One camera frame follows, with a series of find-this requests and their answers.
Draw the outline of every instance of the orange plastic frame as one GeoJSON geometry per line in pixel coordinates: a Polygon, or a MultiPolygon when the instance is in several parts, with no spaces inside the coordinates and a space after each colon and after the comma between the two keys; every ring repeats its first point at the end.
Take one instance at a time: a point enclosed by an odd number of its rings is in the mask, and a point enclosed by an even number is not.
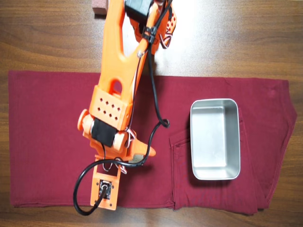
{"type": "MultiPolygon", "coordinates": [[[[153,27],[156,20],[159,18],[160,10],[157,3],[153,3],[150,8],[149,17],[147,20],[147,27],[153,27]]],[[[168,12],[161,23],[157,32],[162,37],[165,36],[168,21],[168,12]]],[[[135,25],[136,39],[139,42],[135,51],[128,57],[124,55],[123,51],[123,35],[122,25],[125,17],[124,0],[111,0],[107,18],[104,27],[103,38],[103,52],[101,62],[101,77],[99,83],[94,87],[92,100],[89,111],[83,110],[78,121],[78,130],[83,130],[83,136],[90,140],[90,146],[95,148],[98,152],[96,160],[104,158],[104,151],[101,144],[92,139],[90,128],[94,118],[98,118],[103,122],[116,128],[119,132],[115,136],[112,147],[106,147],[106,158],[113,159],[120,157],[124,161],[132,160],[134,155],[145,155],[147,145],[140,142],[137,138],[132,141],[130,147],[125,147],[127,140],[126,127],[129,124],[131,111],[133,106],[133,91],[136,91],[139,85],[143,65],[146,54],[143,54],[148,47],[148,41],[141,38],[137,34],[139,25],[131,20],[132,25],[135,25]],[[135,75],[137,74],[136,87],[134,88],[135,75]],[[122,91],[115,90],[115,83],[119,82],[122,86],[122,91]]],[[[154,54],[159,47],[159,39],[156,40],[152,46],[152,53],[154,54]]],[[[150,156],[156,154],[155,150],[151,148],[150,156]]],[[[91,188],[91,205],[99,196],[100,180],[105,180],[112,183],[114,187],[111,191],[110,200],[103,199],[99,207],[109,210],[116,209],[119,180],[121,170],[118,169],[117,176],[105,175],[97,172],[97,167],[94,168],[92,188],[91,188]]]]}

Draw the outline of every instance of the red cloth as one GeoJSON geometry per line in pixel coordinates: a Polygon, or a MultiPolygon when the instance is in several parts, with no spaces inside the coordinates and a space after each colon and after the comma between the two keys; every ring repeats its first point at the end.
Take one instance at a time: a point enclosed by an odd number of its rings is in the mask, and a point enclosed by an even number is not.
{"type": "MultiPolygon", "coordinates": [[[[11,203],[17,207],[72,205],[81,171],[95,150],[77,130],[98,73],[9,73],[11,203]]],[[[209,207],[245,214],[268,208],[296,120],[286,80],[155,77],[160,111],[157,154],[121,175],[118,206],[209,207]],[[232,98],[240,109],[241,172],[230,181],[199,181],[191,170],[189,111],[195,100],[232,98]]],[[[157,122],[150,79],[142,76],[132,128],[147,142],[157,122]]],[[[91,176],[78,200],[89,205],[91,176]]]]}

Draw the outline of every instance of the brown wooden surface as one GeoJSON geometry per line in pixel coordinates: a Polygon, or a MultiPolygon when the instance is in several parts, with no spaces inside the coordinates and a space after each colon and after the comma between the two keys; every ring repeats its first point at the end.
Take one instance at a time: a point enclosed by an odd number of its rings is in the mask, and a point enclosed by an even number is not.
{"type": "Polygon", "coordinates": [[[100,72],[104,18],[89,0],[1,0],[0,226],[303,225],[303,1],[176,0],[174,8],[177,28],[155,56],[157,74],[290,80],[298,118],[270,208],[251,217],[203,208],[98,209],[89,217],[73,207],[13,208],[8,70],[100,72]]]}

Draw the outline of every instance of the metal tray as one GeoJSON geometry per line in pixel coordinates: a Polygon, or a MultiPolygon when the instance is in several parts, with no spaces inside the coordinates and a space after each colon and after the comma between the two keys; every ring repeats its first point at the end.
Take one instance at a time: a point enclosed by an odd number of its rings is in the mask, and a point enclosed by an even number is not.
{"type": "Polygon", "coordinates": [[[195,101],[190,109],[193,172],[199,180],[231,180],[240,173],[238,106],[232,99],[195,101]]]}

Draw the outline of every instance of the red eraser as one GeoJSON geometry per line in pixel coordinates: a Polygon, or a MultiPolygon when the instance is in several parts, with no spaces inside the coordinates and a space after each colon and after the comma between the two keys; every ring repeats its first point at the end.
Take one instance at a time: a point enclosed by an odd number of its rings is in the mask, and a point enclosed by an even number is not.
{"type": "Polygon", "coordinates": [[[91,6],[95,14],[106,15],[109,0],[92,0],[91,6]]]}

